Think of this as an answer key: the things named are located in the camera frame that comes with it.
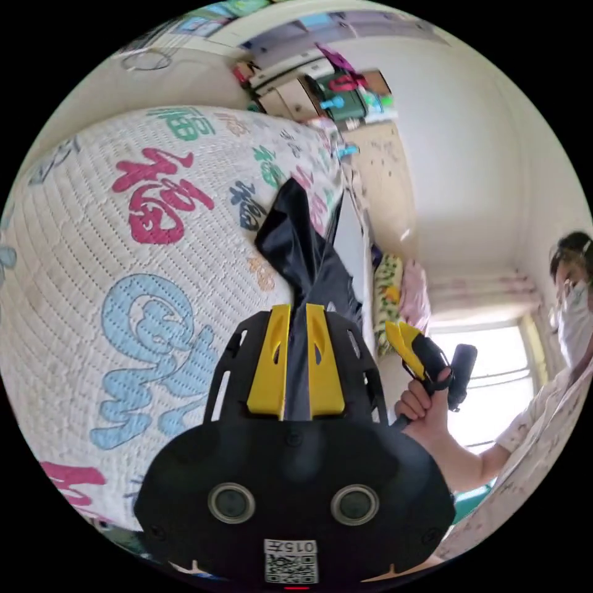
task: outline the face mask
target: face mask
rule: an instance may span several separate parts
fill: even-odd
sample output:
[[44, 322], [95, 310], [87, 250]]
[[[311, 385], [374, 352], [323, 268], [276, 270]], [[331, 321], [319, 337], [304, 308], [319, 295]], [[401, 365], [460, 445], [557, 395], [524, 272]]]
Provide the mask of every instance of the face mask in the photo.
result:
[[593, 313], [589, 311], [588, 296], [589, 286], [578, 282], [558, 312], [560, 350], [571, 369], [582, 360], [593, 335]]

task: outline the person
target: person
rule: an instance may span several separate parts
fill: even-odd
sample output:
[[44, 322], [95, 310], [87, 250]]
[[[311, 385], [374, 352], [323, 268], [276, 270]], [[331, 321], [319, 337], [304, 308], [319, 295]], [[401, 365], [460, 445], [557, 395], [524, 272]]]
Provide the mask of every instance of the person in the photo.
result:
[[[428, 396], [412, 381], [395, 405], [411, 422], [404, 433], [438, 464], [452, 492], [467, 492], [496, 478], [489, 496], [445, 537], [435, 554], [449, 559], [477, 545], [504, 523], [547, 474], [576, 423], [591, 384], [593, 365], [593, 243], [573, 232], [556, 245], [550, 275], [557, 289], [560, 350], [566, 361], [491, 448], [479, 455], [459, 445], [447, 430], [447, 391]], [[446, 379], [450, 369], [438, 377]]]

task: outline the white quilt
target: white quilt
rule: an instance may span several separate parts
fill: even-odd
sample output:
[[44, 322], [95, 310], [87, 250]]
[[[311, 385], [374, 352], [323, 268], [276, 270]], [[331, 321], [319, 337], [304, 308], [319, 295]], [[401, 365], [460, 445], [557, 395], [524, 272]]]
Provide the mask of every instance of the white quilt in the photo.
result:
[[213, 107], [135, 111], [63, 142], [9, 197], [0, 370], [75, 508], [139, 529], [155, 454], [202, 421], [237, 324], [289, 303], [254, 236], [291, 175], [325, 233], [343, 175], [323, 131]]

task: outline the hair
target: hair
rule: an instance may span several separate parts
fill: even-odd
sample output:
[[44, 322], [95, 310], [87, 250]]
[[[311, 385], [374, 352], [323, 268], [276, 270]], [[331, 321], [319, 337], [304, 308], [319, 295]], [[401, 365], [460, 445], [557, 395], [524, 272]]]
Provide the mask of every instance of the hair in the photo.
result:
[[575, 231], [562, 237], [556, 244], [550, 259], [550, 276], [556, 281], [560, 262], [574, 261], [583, 266], [589, 282], [593, 280], [593, 240], [583, 231]]

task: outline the printed number label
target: printed number label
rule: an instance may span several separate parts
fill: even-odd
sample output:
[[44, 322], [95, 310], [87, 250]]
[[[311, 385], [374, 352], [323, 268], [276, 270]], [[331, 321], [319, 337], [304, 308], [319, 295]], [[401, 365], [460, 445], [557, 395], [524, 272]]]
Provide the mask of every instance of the printed number label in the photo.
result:
[[264, 539], [266, 582], [314, 584], [319, 582], [317, 542]]

